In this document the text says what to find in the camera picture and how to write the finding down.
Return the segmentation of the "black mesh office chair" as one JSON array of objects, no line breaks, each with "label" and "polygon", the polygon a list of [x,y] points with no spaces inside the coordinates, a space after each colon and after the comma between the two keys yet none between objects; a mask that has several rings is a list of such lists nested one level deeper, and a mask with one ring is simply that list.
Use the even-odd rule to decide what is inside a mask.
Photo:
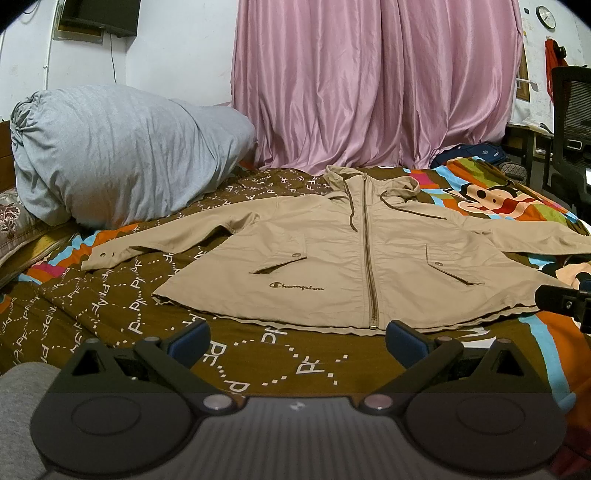
[{"label": "black mesh office chair", "polygon": [[552,70],[554,133],[546,152],[543,184],[552,195],[590,216],[590,79],[588,67]]}]

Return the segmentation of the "floral patterned pillow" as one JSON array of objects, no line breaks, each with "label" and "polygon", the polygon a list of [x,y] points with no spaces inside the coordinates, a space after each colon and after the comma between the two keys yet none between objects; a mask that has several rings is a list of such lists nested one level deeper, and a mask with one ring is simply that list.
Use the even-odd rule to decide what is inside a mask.
[{"label": "floral patterned pillow", "polygon": [[0,195],[1,259],[3,266],[17,251],[44,235],[49,226],[31,214],[15,188]]}]

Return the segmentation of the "black wall television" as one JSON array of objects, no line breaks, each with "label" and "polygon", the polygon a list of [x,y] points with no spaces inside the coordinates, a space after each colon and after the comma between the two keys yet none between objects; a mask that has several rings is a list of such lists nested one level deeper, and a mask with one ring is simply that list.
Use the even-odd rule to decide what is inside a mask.
[{"label": "black wall television", "polygon": [[133,37],[137,34],[140,5],[140,0],[67,0],[61,19],[67,24]]}]

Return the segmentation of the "grey trousers leg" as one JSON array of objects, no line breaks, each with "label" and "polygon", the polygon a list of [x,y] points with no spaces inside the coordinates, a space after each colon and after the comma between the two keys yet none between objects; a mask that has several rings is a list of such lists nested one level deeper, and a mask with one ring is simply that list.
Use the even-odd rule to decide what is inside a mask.
[{"label": "grey trousers leg", "polygon": [[1,478],[39,479],[45,467],[30,436],[30,421],[60,370],[23,363],[1,375]]}]

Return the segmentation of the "dark blue bag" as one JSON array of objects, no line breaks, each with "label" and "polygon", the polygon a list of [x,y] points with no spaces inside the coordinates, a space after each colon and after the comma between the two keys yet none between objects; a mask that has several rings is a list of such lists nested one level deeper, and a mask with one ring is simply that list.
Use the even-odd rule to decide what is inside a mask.
[{"label": "dark blue bag", "polygon": [[430,168],[435,169],[444,166],[449,161],[457,158],[474,157],[492,165],[499,165],[507,159],[504,150],[493,143],[459,144],[436,155],[430,164]]}]

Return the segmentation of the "round wall clock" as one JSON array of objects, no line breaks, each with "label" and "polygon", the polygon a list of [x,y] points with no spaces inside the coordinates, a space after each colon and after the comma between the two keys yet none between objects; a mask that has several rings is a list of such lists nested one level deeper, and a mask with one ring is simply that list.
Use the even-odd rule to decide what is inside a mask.
[{"label": "round wall clock", "polygon": [[536,16],[540,23],[550,32],[556,30],[557,21],[552,11],[544,6],[539,5],[536,7]]}]

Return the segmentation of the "pink satin curtain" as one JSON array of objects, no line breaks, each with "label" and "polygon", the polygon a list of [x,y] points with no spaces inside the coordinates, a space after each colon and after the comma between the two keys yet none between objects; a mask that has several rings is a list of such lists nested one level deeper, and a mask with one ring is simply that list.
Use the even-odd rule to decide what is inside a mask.
[{"label": "pink satin curtain", "polygon": [[242,1],[232,104],[257,168],[427,168],[500,140],[522,57],[515,1]]}]

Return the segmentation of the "grey bundled duvet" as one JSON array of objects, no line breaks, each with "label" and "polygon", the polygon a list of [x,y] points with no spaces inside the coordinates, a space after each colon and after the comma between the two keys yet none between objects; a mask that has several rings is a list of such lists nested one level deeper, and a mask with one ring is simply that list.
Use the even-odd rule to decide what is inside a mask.
[{"label": "grey bundled duvet", "polygon": [[252,152],[252,122],[123,85],[43,90],[10,118],[16,190],[44,223],[115,229],[214,191]]}]

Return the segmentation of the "beige Champion hooded jacket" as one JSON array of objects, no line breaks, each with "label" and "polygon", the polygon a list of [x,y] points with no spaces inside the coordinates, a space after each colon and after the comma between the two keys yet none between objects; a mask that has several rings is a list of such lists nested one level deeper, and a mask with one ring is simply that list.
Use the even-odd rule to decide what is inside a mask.
[{"label": "beige Champion hooded jacket", "polygon": [[536,310],[557,279],[516,253],[586,254],[590,240],[553,221],[465,216],[421,203],[410,176],[325,171],[325,195],[280,196],[203,210],[95,247],[86,270],[149,251],[179,254],[217,230],[228,238],[154,292],[236,319],[358,333],[399,320],[422,332]]}]

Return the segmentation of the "dark wooden desk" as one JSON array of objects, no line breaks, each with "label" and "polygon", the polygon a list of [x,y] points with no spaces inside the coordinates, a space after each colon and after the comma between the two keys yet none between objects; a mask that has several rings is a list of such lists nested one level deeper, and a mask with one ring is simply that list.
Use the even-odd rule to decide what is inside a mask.
[{"label": "dark wooden desk", "polygon": [[552,151],[554,135],[546,125],[518,125],[509,123],[506,126],[501,146],[508,156],[520,159],[526,171],[525,184],[529,185],[532,177],[534,161],[542,159]]}]

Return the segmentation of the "brown cartoon monkey bedsheet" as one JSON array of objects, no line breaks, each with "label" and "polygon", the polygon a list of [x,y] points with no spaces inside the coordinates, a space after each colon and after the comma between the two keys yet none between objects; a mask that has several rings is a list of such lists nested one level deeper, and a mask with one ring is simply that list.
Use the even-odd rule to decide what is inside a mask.
[{"label": "brown cartoon monkey bedsheet", "polygon": [[[112,270],[84,272],[91,250],[115,231],[75,236],[33,265],[1,294],[1,367],[22,362],[66,364],[88,337],[124,347],[146,335],[166,338],[200,319],[181,306],[155,302],[153,291],[178,269],[221,244],[222,234],[186,253],[149,253]],[[241,396],[360,398],[401,373],[381,335],[329,334],[209,316],[211,346],[197,375]],[[513,340],[567,413],[566,448],[558,470],[590,456],[590,339],[574,321],[553,313],[463,328],[469,347]]]}]

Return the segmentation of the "red hanging cloth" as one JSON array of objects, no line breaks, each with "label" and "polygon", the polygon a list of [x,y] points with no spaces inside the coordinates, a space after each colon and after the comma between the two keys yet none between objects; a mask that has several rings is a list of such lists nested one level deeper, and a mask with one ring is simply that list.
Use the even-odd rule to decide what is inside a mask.
[{"label": "red hanging cloth", "polygon": [[545,41],[545,65],[546,65],[546,87],[547,93],[554,102],[554,87],[552,72],[559,67],[566,67],[567,50],[559,45],[553,38],[548,37]]}]

